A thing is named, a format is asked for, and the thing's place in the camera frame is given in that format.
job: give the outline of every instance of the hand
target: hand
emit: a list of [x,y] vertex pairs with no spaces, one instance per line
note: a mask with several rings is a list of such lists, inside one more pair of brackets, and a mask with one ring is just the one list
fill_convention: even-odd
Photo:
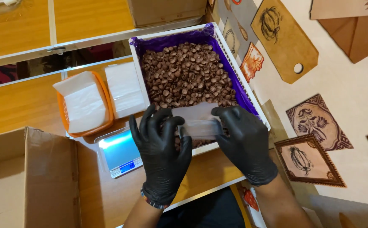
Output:
[[223,153],[255,186],[271,182],[278,174],[268,155],[268,129],[253,114],[240,106],[216,107],[212,115],[220,117],[230,137],[217,135]]
[[[155,105],[145,111],[140,131],[133,115],[129,118],[129,126],[146,172],[142,192],[150,205],[164,209],[173,201],[190,165],[192,141],[191,137],[181,138],[181,151],[177,152],[174,132],[178,125],[184,124],[184,119],[171,117],[168,108],[162,108],[151,117],[153,113]],[[161,131],[161,122],[166,117],[171,118],[166,120]]]

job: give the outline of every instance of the forearm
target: forearm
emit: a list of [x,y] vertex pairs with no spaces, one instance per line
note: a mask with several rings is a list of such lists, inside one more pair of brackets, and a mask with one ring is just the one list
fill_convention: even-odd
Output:
[[267,227],[315,227],[279,175],[269,184],[255,189],[258,205]]
[[156,227],[163,210],[149,205],[140,197],[133,206],[124,223],[124,228],[152,228]]

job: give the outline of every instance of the colorful bracelet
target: colorful bracelet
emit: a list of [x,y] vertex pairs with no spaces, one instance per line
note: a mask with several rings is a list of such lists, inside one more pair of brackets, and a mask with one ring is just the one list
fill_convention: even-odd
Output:
[[140,189],[140,194],[142,195],[142,197],[143,197],[143,199],[145,199],[145,201],[149,204],[149,205],[151,205],[152,207],[155,207],[155,208],[157,208],[157,209],[166,209],[168,206],[169,206],[169,204],[168,205],[160,205],[160,204],[157,204],[157,203],[155,203],[155,202],[152,202],[147,196],[145,196],[145,194],[143,193],[143,188],[141,188]]

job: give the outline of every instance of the metal latch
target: metal latch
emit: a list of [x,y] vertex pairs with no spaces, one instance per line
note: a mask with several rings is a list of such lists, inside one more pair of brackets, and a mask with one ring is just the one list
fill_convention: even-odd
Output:
[[50,52],[52,54],[62,55],[64,52],[66,52],[66,48],[65,47],[55,47],[55,48],[48,49],[47,52]]

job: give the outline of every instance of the white plastic crate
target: white plastic crate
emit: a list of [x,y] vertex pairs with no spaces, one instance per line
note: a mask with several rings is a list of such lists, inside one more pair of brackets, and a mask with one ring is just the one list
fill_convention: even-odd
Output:
[[[197,26],[192,26],[192,27],[187,27],[187,28],[170,30],[170,31],[161,32],[161,33],[143,35],[143,36],[139,36],[137,38],[138,39],[143,39],[143,40],[149,40],[149,39],[156,38],[156,37],[164,37],[164,36],[168,36],[168,35],[172,35],[172,34],[186,33],[186,32],[194,31],[194,30],[201,31],[205,27],[205,25],[206,24],[202,24],[202,25],[197,25]],[[254,97],[254,94],[252,93],[252,90],[250,89],[249,85],[247,84],[247,81],[244,78],[239,66],[237,65],[235,58],[233,57],[232,53],[230,52],[230,49],[229,49],[228,45],[226,44],[226,41],[223,38],[223,35],[222,35],[220,29],[218,28],[216,23],[213,23],[213,26],[215,28],[214,38],[217,40],[220,48],[222,49],[222,52],[225,54],[225,58],[228,60],[228,62],[232,66],[232,69],[233,69],[234,73],[236,74],[237,79],[239,80],[240,85],[242,86],[243,90],[245,91],[247,97],[252,102],[253,106],[255,107],[256,111],[258,112],[258,117],[260,117],[262,122],[267,126],[268,130],[270,130],[271,126],[268,123],[267,118],[265,117],[264,113],[262,112],[261,107],[258,105],[258,102],[257,102],[256,98]],[[148,107],[150,105],[150,98],[149,98],[147,90],[146,90],[145,80],[144,80],[142,70],[141,70],[141,67],[140,67],[140,57],[136,53],[136,49],[133,45],[131,45],[131,51],[132,51],[132,56],[133,56],[133,62],[135,63],[136,73],[138,75],[138,79],[139,79],[140,86],[141,86],[141,89],[142,89],[142,94],[143,94],[143,97],[144,97],[144,100],[145,100],[145,104],[146,104],[146,107]],[[217,148],[219,148],[217,142],[214,142],[214,143],[211,143],[211,144],[208,144],[208,145],[204,145],[202,147],[198,147],[196,149],[193,149],[192,150],[192,156],[199,155],[199,154],[202,154],[202,153],[205,153],[205,152],[217,149]]]

